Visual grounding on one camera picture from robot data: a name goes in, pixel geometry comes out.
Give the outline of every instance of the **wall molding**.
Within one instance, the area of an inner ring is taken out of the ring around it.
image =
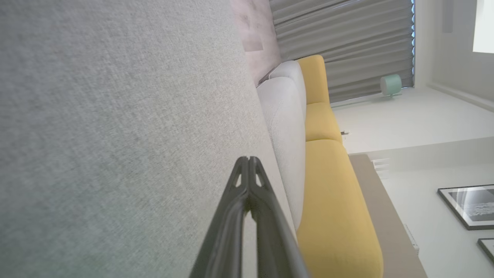
[[[449,94],[466,102],[469,102],[473,105],[476,105],[485,110],[489,110],[490,112],[494,112],[494,101],[487,100],[485,98],[473,95],[471,93],[466,93],[460,90],[456,90],[435,82],[427,83],[430,88],[438,90],[442,93]]]

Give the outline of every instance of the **picture frame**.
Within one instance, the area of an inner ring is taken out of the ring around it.
[[[467,230],[494,229],[494,185],[439,188],[437,193]]]
[[[494,238],[479,238],[477,243],[494,264]]]

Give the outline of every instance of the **curtain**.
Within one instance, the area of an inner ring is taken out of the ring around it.
[[[271,0],[282,60],[320,54],[329,99],[380,92],[379,80],[399,74],[413,86],[412,0]]]

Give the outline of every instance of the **yellow sofa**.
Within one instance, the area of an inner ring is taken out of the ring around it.
[[[307,95],[300,251],[314,278],[381,278],[381,248],[329,105],[324,60],[297,62]]]

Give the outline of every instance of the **window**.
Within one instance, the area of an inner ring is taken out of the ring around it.
[[[473,51],[494,53],[494,0],[477,0]]]

